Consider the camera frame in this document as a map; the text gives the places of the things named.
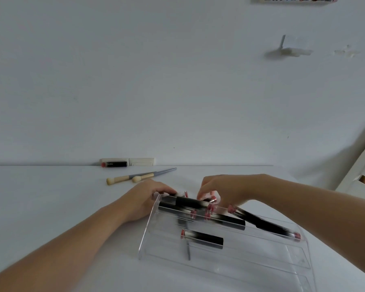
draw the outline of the white table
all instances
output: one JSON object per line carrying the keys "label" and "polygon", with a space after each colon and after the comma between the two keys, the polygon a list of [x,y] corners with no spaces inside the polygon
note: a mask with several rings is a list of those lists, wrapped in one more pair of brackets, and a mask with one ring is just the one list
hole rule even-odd
{"label": "white table", "polygon": [[[116,177],[171,166],[132,166],[102,169],[97,166],[0,166],[0,270],[19,260],[116,200],[133,183],[107,186]],[[179,166],[156,177],[177,191],[192,196],[204,176],[266,173],[295,181],[277,166]],[[288,221],[276,210],[250,201],[245,209]],[[119,228],[103,245],[76,291],[224,291],[205,280],[176,276],[176,271],[139,261],[137,252],[146,219]],[[365,274],[306,232],[318,292],[365,291]]]}

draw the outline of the brush handle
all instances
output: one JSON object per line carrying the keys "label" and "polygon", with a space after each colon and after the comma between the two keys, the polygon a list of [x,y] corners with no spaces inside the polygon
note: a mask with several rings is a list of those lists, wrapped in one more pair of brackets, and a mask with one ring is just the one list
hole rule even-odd
{"label": "brush handle", "polygon": [[150,174],[146,174],[146,175],[142,175],[142,176],[134,176],[132,181],[134,183],[140,182],[141,180],[145,180],[147,178],[151,178],[154,177],[154,173],[150,173]]}
{"label": "brush handle", "polygon": [[115,183],[119,183],[122,181],[126,181],[129,180],[130,176],[126,175],[126,176],[119,176],[119,177],[115,177],[115,178],[107,178],[107,184],[108,185],[114,185]]}

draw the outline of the acrylic lipstick holder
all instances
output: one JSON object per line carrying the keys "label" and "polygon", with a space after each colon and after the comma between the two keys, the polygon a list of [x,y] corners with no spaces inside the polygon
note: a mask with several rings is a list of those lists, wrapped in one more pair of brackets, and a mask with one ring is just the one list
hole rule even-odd
{"label": "acrylic lipstick holder", "polygon": [[[316,292],[308,243],[298,225],[261,217],[300,233],[300,240],[257,229],[248,222],[241,230],[207,216],[160,207],[163,197],[157,197],[151,211],[139,248],[140,260],[158,262],[211,283],[227,282],[230,290]],[[173,204],[173,199],[168,196],[167,202]],[[227,209],[222,214],[235,217]],[[185,238],[183,229],[221,237],[223,246],[214,248]]]}

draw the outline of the white wall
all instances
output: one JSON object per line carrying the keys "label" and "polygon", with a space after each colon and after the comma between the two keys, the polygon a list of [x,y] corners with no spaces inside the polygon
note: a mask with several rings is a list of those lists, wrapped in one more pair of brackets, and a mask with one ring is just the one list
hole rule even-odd
{"label": "white wall", "polygon": [[[284,34],[313,55],[271,55]],[[365,0],[0,0],[0,164],[279,164],[332,188],[364,147]]]}

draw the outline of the right hand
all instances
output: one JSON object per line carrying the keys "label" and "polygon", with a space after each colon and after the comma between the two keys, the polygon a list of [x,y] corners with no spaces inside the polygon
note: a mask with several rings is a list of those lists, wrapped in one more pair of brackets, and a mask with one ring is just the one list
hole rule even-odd
{"label": "right hand", "polygon": [[228,208],[231,204],[239,206],[248,200],[255,199],[254,186],[259,175],[214,175],[206,176],[197,194],[197,199],[202,200],[212,191],[220,195],[219,207]]}

